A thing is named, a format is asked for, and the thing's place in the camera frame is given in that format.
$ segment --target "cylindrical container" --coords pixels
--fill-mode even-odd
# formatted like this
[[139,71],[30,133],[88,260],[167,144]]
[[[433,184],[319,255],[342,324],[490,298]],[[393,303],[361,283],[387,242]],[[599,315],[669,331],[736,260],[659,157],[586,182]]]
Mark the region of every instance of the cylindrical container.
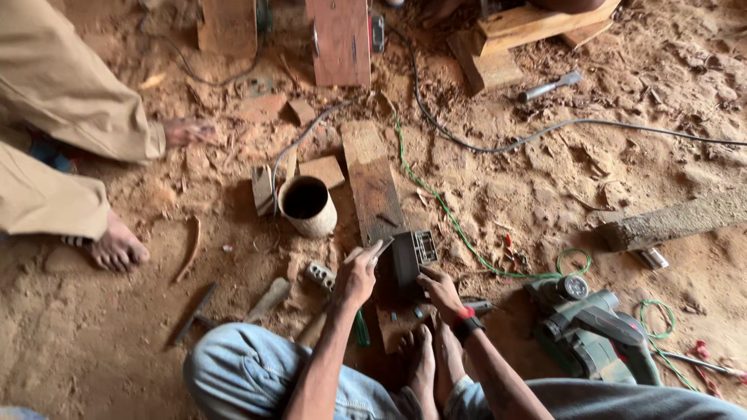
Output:
[[326,185],[313,176],[295,176],[280,187],[280,212],[307,238],[323,238],[335,230],[337,209]]

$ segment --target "sawdust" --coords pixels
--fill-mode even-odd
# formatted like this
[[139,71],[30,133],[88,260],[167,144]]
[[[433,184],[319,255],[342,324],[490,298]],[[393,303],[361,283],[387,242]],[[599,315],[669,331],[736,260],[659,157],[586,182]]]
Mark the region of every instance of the sawdust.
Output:
[[[313,260],[337,270],[359,240],[350,186],[330,191],[339,219],[330,239],[304,239],[283,220],[257,218],[250,168],[274,162],[301,132],[289,110],[279,109],[278,117],[277,106],[242,115],[245,102],[253,100],[247,87],[239,83],[213,89],[191,81],[166,43],[137,32],[142,14],[135,0],[58,0],[55,5],[128,86],[137,89],[166,74],[142,92],[149,117],[210,117],[220,128],[219,144],[172,151],[147,167],[95,157],[81,165],[82,173],[105,182],[112,206],[151,250],[152,261],[137,273],[93,271],[84,259],[64,264],[56,254],[59,242],[51,238],[0,243],[0,398],[56,419],[194,418],[198,410],[182,385],[181,363],[204,331],[196,327],[183,347],[166,346],[183,311],[199,299],[206,284],[217,280],[220,285],[205,312],[219,320],[241,319],[274,278],[288,275],[294,277],[290,300],[262,324],[283,336],[298,334],[324,299],[316,285],[298,280],[298,267]],[[435,31],[420,31],[421,6],[408,1],[399,10],[376,8],[415,42],[425,105],[456,135],[478,146],[509,144],[572,117],[745,140],[747,46],[727,37],[742,30],[747,18],[738,0],[627,1],[612,28],[576,52],[558,39],[514,49],[526,75],[522,83],[474,98],[467,95],[445,37],[470,27],[479,8],[464,7]],[[246,69],[251,61],[196,50],[196,10],[196,1],[167,1],[149,19],[147,30],[172,37],[202,77],[225,79]],[[317,112],[362,97],[362,106],[329,117],[298,149],[299,162],[330,153],[343,161],[339,125],[372,119],[384,132],[393,124],[391,112],[363,89],[313,87],[311,38],[302,10],[301,4],[276,6],[275,28],[252,75],[274,77],[268,97],[304,99]],[[704,339],[713,355],[734,357],[737,367],[747,367],[739,360],[747,347],[745,226],[663,244],[659,250],[671,266],[657,272],[628,254],[606,253],[603,241],[589,233],[605,221],[747,182],[747,149],[606,126],[571,126],[505,155],[473,154],[425,123],[412,95],[409,52],[395,36],[388,39],[386,53],[372,58],[373,90],[394,103],[409,163],[437,191],[448,192],[448,205],[464,221],[479,252],[512,269],[504,255],[509,234],[511,249],[527,255],[532,271],[550,271],[559,251],[586,249],[593,258],[586,275],[591,288],[614,291],[620,310],[637,313],[635,305],[643,295],[675,310],[677,331],[660,341],[664,349],[684,352]],[[298,82],[287,75],[279,53]],[[586,79],[525,105],[515,102],[524,88],[571,70]],[[464,295],[488,298],[500,307],[484,321],[518,373],[526,379],[561,375],[530,337],[536,316],[520,282],[486,273],[437,200],[422,193],[418,197],[418,186],[398,164],[392,134],[382,137],[406,220],[433,232],[441,266],[462,279]],[[613,210],[585,209],[569,193],[592,207]],[[190,275],[172,285],[190,251],[191,233],[182,221],[191,214],[200,216],[204,241]],[[233,246],[230,253],[223,251],[227,244]],[[685,306],[703,312],[693,314],[681,309]],[[371,310],[367,308],[367,319],[376,319]],[[647,324],[659,332],[666,328],[654,310],[647,314]],[[381,368],[393,366],[393,360],[382,355],[378,331],[371,323],[369,327],[373,344],[367,349],[349,346],[345,361],[396,389],[403,378],[396,369]],[[689,366],[675,364],[701,386]],[[665,383],[678,386],[673,373],[664,365],[659,368]],[[727,401],[747,404],[740,387],[714,379]]]

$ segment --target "foot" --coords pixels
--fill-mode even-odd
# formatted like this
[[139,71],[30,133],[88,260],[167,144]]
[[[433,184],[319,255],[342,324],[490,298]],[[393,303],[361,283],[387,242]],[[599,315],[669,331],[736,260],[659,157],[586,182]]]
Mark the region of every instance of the foot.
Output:
[[113,211],[106,215],[106,232],[88,250],[99,267],[112,271],[132,271],[148,262],[150,253]]
[[441,319],[436,323],[436,404],[444,410],[451,390],[467,374],[462,364],[462,345]]
[[199,118],[178,118],[164,121],[166,148],[184,147],[191,143],[213,144],[215,125]]
[[426,420],[438,420],[436,401],[433,400],[433,381],[436,360],[433,356],[433,337],[425,325],[407,333],[400,340],[400,354],[410,361],[409,387],[423,408]]
[[429,29],[448,18],[456,9],[469,0],[436,0],[423,9],[423,28]]

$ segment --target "blue jeans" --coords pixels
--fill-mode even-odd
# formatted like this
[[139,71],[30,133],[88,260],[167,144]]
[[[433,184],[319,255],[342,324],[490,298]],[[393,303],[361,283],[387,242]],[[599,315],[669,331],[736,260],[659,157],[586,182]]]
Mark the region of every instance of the blue jeans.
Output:
[[[311,351],[248,324],[208,333],[187,357],[185,383],[210,420],[279,418]],[[747,419],[747,412],[709,395],[679,388],[580,379],[527,381],[555,419]],[[408,387],[390,394],[375,380],[343,366],[336,419],[421,419]],[[492,419],[482,387],[468,377],[451,392],[445,419]]]

